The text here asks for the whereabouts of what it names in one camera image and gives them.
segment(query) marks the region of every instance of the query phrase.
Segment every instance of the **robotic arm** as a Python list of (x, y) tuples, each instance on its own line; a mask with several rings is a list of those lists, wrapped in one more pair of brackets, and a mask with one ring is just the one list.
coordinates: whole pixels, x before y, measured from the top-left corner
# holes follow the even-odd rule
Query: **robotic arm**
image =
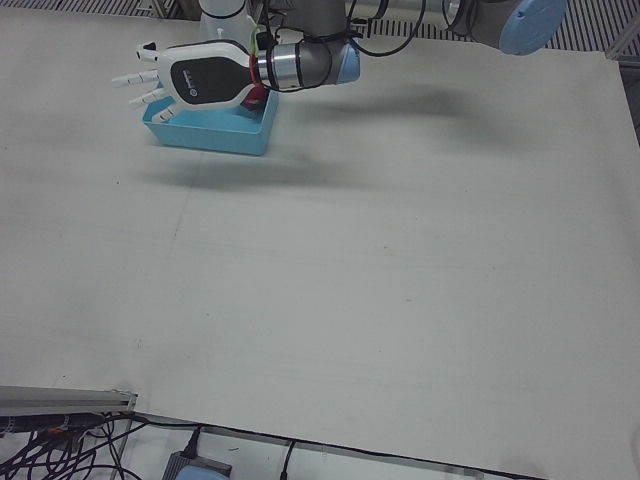
[[(167, 96), (175, 103), (159, 112), (164, 122), (183, 109), (229, 108), (260, 98), (266, 90), (299, 91), (353, 82), (360, 54), (389, 56), (416, 36), (423, 22), (511, 55), (542, 48), (560, 26), (567, 0), (200, 0), (204, 42), (157, 51), (138, 47), (152, 70), (113, 80), (115, 86), (160, 82), (130, 102), (140, 107)], [(388, 52), (371, 52), (356, 40), (357, 19), (414, 22), (409, 38)], [(298, 32), (279, 43), (277, 32)]]

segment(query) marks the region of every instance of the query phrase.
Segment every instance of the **red object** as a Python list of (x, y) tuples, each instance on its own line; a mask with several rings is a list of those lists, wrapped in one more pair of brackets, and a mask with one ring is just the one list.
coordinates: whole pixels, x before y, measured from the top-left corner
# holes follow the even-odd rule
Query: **red object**
[(242, 101), (242, 106), (250, 111), (264, 108), (269, 97), (269, 90), (261, 84), (256, 85)]

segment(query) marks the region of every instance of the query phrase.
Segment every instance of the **power adapter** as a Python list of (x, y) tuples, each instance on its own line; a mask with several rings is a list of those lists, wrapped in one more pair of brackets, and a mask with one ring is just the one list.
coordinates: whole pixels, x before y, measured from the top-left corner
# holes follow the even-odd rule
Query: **power adapter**
[(226, 463), (216, 462), (215, 460), (209, 460), (208, 458), (195, 457), (186, 458), (182, 456), (182, 452), (173, 452), (169, 457), (167, 468), (164, 470), (162, 480), (175, 480), (182, 470), (187, 465), (203, 468), (205, 470), (213, 470), (229, 478), (231, 475), (231, 465)]

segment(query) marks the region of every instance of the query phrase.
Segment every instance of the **silver metal joint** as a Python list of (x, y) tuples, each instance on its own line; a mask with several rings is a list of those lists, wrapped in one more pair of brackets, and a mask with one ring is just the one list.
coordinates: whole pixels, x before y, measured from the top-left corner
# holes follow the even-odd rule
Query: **silver metal joint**
[[(269, 67), (271, 67), (276, 85), (272, 85), (269, 80)], [(258, 55), (258, 74), (262, 83), (268, 87), (278, 90), (300, 88), (296, 44), (276, 45), (271, 52), (260, 52)]]
[(281, 90), (300, 87), (295, 43), (276, 45), (271, 54), (271, 66)]
[(269, 81), (269, 68), (267, 67), (270, 59), (267, 58), (266, 51), (262, 51), (258, 54), (258, 76), (260, 77), (260, 81), (263, 85), (267, 87), (273, 87), (271, 82)]

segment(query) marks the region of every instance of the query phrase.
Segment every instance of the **cable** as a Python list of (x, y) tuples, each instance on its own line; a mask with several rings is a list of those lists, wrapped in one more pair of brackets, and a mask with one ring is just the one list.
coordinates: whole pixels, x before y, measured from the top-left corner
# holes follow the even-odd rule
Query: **cable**
[(284, 465), (282, 466), (282, 472), (280, 473), (280, 480), (288, 480), (289, 473), (287, 470), (289, 469), (289, 460), (291, 460), (291, 454), (293, 453), (293, 448), (296, 446), (296, 441), (293, 440), (289, 444), (289, 450), (287, 451), (287, 456), (284, 459)]
[[(93, 469), (94, 469), (94, 468), (103, 468), (103, 469), (109, 469), (109, 470), (118, 470), (114, 465), (93, 464), (93, 465), (89, 465), (89, 466), (86, 466), (86, 467), (78, 468), (78, 469), (76, 470), (76, 473), (78, 473), (78, 472), (82, 472), (82, 471), (85, 471), (85, 470), (88, 470), (88, 471), (89, 471), (89, 473), (91, 473), (91, 472), (93, 471)], [(132, 472), (131, 470), (129, 470), (129, 469), (127, 469), (127, 468), (124, 468), (124, 467), (121, 467), (121, 468), (122, 468), (122, 471), (123, 471), (126, 475), (129, 475), (130, 477), (133, 477), (133, 478), (135, 478), (136, 480), (142, 480), (142, 477), (138, 476), (136, 473)]]
[[(475, 27), (476, 21), (478, 20), (478, 0), (468, 0), (468, 7), (462, 7), (456, 13), (456, 17), (452, 22), (449, 22), (449, 16), (447, 15), (445, 8), (446, 0), (442, 0), (442, 16), (444, 17), (444, 22), (447, 24), (447, 31), (453, 33), (456, 37), (467, 38), (470, 37), (471, 40), (473, 38), (473, 28)], [(465, 27), (467, 31), (465, 33), (458, 33), (454, 31), (454, 28), (460, 23), (462, 15), (465, 16)]]
[(193, 460), (198, 456), (198, 439), (200, 438), (200, 431), (202, 427), (196, 428), (191, 434), (191, 438), (189, 439), (189, 443), (180, 454), (181, 457), (188, 458)]
[[(357, 1), (358, 0), (353, 0), (351, 2), (351, 8), (349, 9), (349, 17), (347, 17), (349, 23), (351, 22), (351, 15), (355, 10)], [(393, 50), (389, 50), (387, 52), (372, 52), (370, 50), (367, 50), (364, 47), (361, 47), (355, 40), (353, 40), (353, 38), (351, 39), (351, 45), (353, 45), (353, 48), (355, 48), (356, 50), (358, 50), (359, 52), (365, 55), (368, 55), (369, 57), (382, 58), (382, 57), (390, 57), (391, 55), (395, 55), (396, 53), (399, 53), (405, 48), (407, 48), (407, 46), (409, 46), (409, 44), (413, 41), (413, 39), (416, 38), (416, 36), (418, 35), (418, 31), (420, 31), (420, 27), (422, 26), (422, 21), (424, 20), (424, 16), (426, 13), (427, 13), (427, 0), (422, 0), (422, 4), (420, 6), (420, 15), (418, 16), (418, 20), (415, 26), (413, 27), (413, 30), (411, 30), (411, 33), (409, 34), (407, 39), (401, 45), (394, 48)]]

